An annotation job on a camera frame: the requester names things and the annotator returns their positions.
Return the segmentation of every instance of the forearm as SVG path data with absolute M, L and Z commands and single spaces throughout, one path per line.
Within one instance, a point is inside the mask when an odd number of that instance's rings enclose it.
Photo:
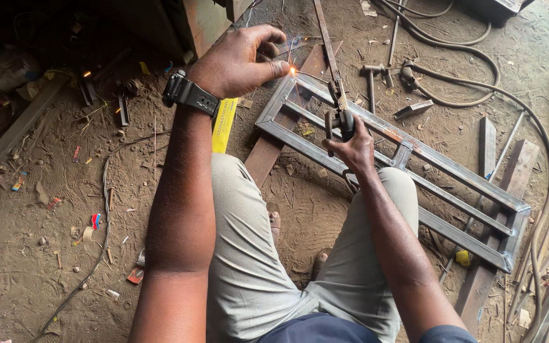
M 209 269 L 215 245 L 211 188 L 211 120 L 179 105 L 149 216 L 146 269 Z
M 376 255 L 411 342 L 438 325 L 465 325 L 442 292 L 431 262 L 374 169 L 358 176 Z

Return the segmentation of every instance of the rectangular steel frame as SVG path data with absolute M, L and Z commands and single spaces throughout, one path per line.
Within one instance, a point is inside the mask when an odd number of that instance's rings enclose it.
M 330 107 L 334 106 L 328 88 L 323 85 L 321 81 L 304 74 L 297 73 L 295 75 L 288 75 L 282 80 L 280 86 L 258 117 L 255 125 L 273 137 L 281 140 L 287 146 L 300 152 L 317 164 L 320 164 L 322 167 L 327 168 L 332 173 L 342 176 L 342 171 L 347 169 L 347 166 L 341 160 L 328 157 L 328 153 L 320 147 L 279 125 L 278 120 L 280 115 L 278 116 L 278 113 L 283 111 L 288 115 L 299 116 L 320 129 L 325 129 L 323 119 L 288 100 L 292 91 L 308 91 L 313 97 L 323 101 L 324 104 L 329 105 Z M 478 222 L 493 228 L 493 232 L 496 232 L 501 236 L 501 244 L 497 250 L 492 249 L 478 239 L 464 233 L 462 230 L 457 229 L 453 225 L 440 219 L 438 216 L 430 213 L 423 207 L 418 208 L 419 223 L 428 227 L 430 230 L 436 231 L 439 235 L 442 235 L 456 245 L 465 248 L 468 252 L 492 264 L 497 269 L 500 269 L 505 273 L 511 273 L 514 269 L 514 256 L 520 248 L 526 222 L 531 213 L 531 207 L 522 200 L 516 199 L 506 191 L 489 183 L 486 179 L 476 175 L 455 161 L 432 149 L 428 145 L 400 129 L 395 128 L 385 120 L 374 116 L 368 110 L 365 110 L 352 102 L 349 102 L 348 104 L 351 112 L 354 115 L 359 116 L 368 128 L 398 145 L 392 158 L 388 158 L 375 150 L 374 159 L 377 165 L 403 170 L 412 178 L 416 185 L 425 191 L 432 193 L 451 206 L 458 208 L 462 212 L 475 218 Z M 340 130 L 334 129 L 333 135 L 340 139 Z M 502 208 L 502 211 L 509 213 L 507 224 L 503 225 L 497 222 L 476 208 L 464 203 L 461 199 L 458 199 L 435 184 L 425 180 L 423 177 L 406 169 L 406 163 L 411 154 L 427 161 L 433 167 L 442 170 L 444 173 L 463 183 L 470 189 L 498 204 Z M 350 176 L 350 180 L 352 183 L 357 184 L 357 179 L 354 176 Z

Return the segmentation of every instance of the wristwatch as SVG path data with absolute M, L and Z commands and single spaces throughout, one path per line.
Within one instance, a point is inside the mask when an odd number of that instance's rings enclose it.
M 186 73 L 179 70 L 166 83 L 162 103 L 167 107 L 172 107 L 174 103 L 194 106 L 213 118 L 217 114 L 220 100 L 186 79 Z

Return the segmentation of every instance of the man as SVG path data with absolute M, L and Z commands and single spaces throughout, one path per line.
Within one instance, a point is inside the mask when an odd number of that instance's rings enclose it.
M 187 79 L 219 99 L 239 97 L 289 72 L 265 58 L 285 41 L 266 25 L 227 32 Z M 476 342 L 417 240 L 413 182 L 394 168 L 375 170 L 373 139 L 355 122 L 350 141 L 323 145 L 361 191 L 317 279 L 299 291 L 251 176 L 238 159 L 211 153 L 209 115 L 178 104 L 129 340 L 392 343 L 403 322 L 413 343 Z

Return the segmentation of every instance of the grey shorts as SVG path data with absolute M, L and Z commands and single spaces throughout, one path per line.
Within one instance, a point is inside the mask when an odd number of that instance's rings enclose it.
M 363 325 L 385 342 L 395 341 L 401 319 L 374 251 L 361 192 L 317 280 L 299 291 L 279 261 L 266 203 L 245 166 L 224 154 L 213 154 L 211 166 L 217 238 L 209 268 L 209 338 L 256 341 L 279 324 L 319 311 Z M 378 175 L 418 235 L 414 183 L 395 168 L 382 168 Z

